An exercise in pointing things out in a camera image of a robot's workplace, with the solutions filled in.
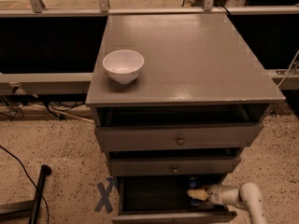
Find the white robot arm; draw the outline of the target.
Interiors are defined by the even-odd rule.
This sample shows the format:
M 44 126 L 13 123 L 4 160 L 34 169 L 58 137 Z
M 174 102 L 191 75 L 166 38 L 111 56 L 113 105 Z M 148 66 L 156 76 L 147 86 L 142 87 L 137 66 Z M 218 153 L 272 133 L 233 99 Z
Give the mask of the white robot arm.
M 250 224 L 269 224 L 263 210 L 262 192 L 254 183 L 243 183 L 239 187 L 213 184 L 206 189 L 188 189 L 187 194 L 197 200 L 245 210 L 249 214 Z

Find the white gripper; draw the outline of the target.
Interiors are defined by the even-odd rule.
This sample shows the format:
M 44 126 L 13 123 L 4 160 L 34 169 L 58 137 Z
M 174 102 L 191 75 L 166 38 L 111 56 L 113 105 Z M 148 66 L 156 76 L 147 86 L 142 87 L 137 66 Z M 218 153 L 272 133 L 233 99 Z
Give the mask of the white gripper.
M 202 186 L 199 189 L 188 189 L 187 194 L 193 199 L 206 201 L 207 199 L 216 205 L 228 205 L 231 202 L 230 186 L 214 184 Z

